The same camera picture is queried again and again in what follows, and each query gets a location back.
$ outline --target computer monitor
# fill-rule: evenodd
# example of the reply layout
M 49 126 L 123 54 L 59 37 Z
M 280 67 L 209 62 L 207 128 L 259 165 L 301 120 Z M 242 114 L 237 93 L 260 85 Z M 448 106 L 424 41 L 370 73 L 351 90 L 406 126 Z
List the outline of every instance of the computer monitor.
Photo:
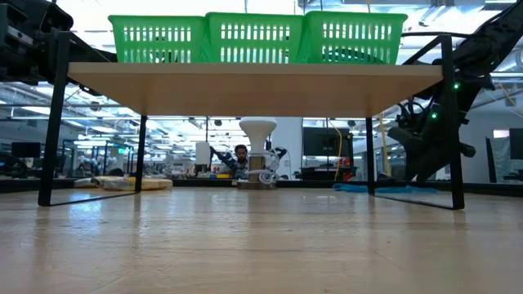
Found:
M 17 158 L 40 158 L 39 142 L 12 142 L 11 155 Z
M 348 139 L 349 129 L 338 129 L 342 133 L 342 157 L 351 156 L 352 139 Z M 304 127 L 304 156 L 338 156 L 339 135 L 333 128 Z
M 509 129 L 510 159 L 523 159 L 523 128 Z

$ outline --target wooden tabletop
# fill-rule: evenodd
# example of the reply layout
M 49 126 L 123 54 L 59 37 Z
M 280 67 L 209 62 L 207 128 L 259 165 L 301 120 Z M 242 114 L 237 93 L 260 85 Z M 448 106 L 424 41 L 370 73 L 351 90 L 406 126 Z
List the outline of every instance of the wooden tabletop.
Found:
M 357 117 L 442 79 L 433 65 L 71 63 L 69 77 L 142 115 Z

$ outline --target white funnel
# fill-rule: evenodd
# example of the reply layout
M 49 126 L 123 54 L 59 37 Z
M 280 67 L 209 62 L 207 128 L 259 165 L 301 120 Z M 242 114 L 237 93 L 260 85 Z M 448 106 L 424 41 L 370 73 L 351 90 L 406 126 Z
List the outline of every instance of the white funnel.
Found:
M 276 129 L 276 121 L 273 118 L 242 118 L 239 127 L 251 141 L 251 152 L 262 154 L 265 150 L 265 139 Z

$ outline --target wooden floor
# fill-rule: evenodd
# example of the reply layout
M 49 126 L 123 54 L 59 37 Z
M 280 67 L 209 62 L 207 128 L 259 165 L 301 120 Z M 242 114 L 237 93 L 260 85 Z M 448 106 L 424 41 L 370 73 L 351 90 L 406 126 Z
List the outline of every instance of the wooden floor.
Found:
M 71 193 L 57 190 L 55 200 Z M 468 195 L 465 212 L 329 189 L 35 202 L 36 193 L 0 195 L 2 294 L 523 289 L 518 198 Z

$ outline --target wooden surface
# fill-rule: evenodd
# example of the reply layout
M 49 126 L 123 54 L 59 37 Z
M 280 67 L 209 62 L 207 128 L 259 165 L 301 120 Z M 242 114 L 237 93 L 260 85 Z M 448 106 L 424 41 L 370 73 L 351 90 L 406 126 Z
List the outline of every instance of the wooden surface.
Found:
M 53 197 L 89 196 L 77 191 Z M 37 194 L 0 195 L 2 294 L 523 289 L 518 198 L 468 195 L 452 212 L 331 189 L 175 188 L 51 208 Z
M 439 82 L 440 66 L 71 63 L 69 76 L 139 114 L 357 117 Z

